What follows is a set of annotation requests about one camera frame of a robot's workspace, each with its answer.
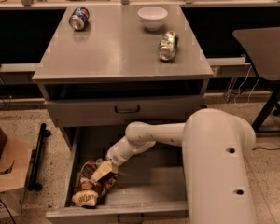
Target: white bowl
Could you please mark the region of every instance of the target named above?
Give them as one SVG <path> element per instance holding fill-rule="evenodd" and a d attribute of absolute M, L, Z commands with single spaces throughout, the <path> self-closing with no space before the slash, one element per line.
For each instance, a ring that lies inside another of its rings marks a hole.
<path fill-rule="evenodd" d="M 149 31 L 157 31 L 164 24 L 168 12 L 161 7 L 143 7 L 139 9 L 140 22 Z"/>

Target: blue can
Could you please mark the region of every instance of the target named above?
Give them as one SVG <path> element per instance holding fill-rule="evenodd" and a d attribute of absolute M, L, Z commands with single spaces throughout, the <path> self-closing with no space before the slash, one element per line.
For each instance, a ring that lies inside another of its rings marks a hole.
<path fill-rule="evenodd" d="M 77 7 L 69 19 L 69 24 L 75 30 L 82 30 L 90 17 L 90 12 L 85 7 Z"/>

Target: can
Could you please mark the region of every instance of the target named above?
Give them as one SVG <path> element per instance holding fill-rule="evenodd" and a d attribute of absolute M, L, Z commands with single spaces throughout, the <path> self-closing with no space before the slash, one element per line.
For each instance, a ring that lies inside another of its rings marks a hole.
<path fill-rule="evenodd" d="M 162 37 L 158 46 L 161 60 L 169 61 L 174 58 L 177 52 L 178 39 L 179 37 L 175 31 L 169 31 Z"/>
<path fill-rule="evenodd" d="M 90 12 L 84 7 L 77 7 L 69 19 L 69 24 L 75 30 L 82 30 L 90 17 Z"/>

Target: speckled floor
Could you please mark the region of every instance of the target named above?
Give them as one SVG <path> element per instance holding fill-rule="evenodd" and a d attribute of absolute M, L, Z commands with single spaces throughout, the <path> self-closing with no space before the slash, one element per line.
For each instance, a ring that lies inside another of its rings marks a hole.
<path fill-rule="evenodd" d="M 252 100 L 243 107 L 226 104 L 223 99 L 207 100 L 208 107 L 218 108 L 252 122 L 263 106 L 263 102 Z M 42 122 L 52 132 L 44 146 L 38 181 L 43 185 L 41 191 L 26 191 L 23 209 L 15 217 L 17 224 L 48 224 L 45 213 L 59 207 L 63 195 L 64 177 L 70 150 L 61 133 L 54 127 L 48 112 L 41 106 L 14 105 L 11 110 L 0 111 L 0 127 L 7 136 L 24 142 L 36 144 L 39 127 Z M 279 117 L 270 116 L 266 123 L 280 123 Z M 267 148 L 280 147 L 280 133 L 257 134 L 259 146 Z M 245 160 L 250 188 L 257 212 L 259 224 L 280 224 L 280 150 L 255 150 Z M 0 224 L 12 223 L 8 218 L 1 219 Z M 189 223 L 187 218 L 150 221 L 145 223 Z"/>

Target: closed drawer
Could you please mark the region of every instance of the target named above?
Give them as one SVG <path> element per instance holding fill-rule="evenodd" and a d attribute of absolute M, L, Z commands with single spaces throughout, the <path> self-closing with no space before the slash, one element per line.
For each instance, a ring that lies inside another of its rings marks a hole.
<path fill-rule="evenodd" d="M 66 100 L 46 102 L 48 112 L 58 127 L 123 125 L 131 120 L 186 120 L 197 111 L 201 95 L 124 98 L 104 100 Z"/>
<path fill-rule="evenodd" d="M 141 218 L 187 217 L 188 206 L 180 147 L 156 144 L 119 168 L 116 184 L 95 208 L 71 206 L 77 177 L 86 161 L 102 158 L 126 126 L 77 128 L 62 208 L 49 211 L 52 223 L 139 223 Z"/>

